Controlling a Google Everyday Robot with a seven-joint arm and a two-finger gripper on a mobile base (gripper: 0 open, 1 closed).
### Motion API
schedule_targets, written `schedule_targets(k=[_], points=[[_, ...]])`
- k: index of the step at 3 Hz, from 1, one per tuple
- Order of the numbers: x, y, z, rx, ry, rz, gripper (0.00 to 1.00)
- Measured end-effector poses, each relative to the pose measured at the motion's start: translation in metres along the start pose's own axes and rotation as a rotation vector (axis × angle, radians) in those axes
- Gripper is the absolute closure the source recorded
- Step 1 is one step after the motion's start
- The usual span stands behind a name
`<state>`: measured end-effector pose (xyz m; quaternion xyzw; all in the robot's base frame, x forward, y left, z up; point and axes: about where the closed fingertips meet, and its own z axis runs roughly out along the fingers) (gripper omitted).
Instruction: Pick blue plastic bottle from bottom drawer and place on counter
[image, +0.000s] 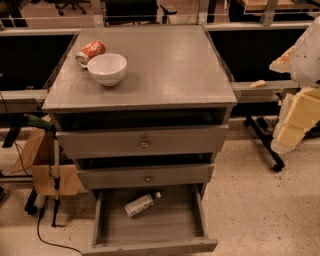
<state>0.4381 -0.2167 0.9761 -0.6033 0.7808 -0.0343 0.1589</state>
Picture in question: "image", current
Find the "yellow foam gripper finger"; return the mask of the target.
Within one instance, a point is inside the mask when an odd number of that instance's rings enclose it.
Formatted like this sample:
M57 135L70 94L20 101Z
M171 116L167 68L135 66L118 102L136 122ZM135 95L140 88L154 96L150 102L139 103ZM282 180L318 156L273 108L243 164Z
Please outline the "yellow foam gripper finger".
M288 153L296 148L306 133L320 121L320 90L306 87L297 94L287 93L273 132L271 149Z

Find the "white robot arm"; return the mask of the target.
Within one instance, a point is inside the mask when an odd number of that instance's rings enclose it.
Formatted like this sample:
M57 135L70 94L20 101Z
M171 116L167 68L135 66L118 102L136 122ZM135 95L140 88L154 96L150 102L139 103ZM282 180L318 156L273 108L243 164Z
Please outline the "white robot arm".
M295 95L285 96L273 132L271 149L283 154L294 150L320 121L320 17L269 69L289 73L291 80L302 87Z

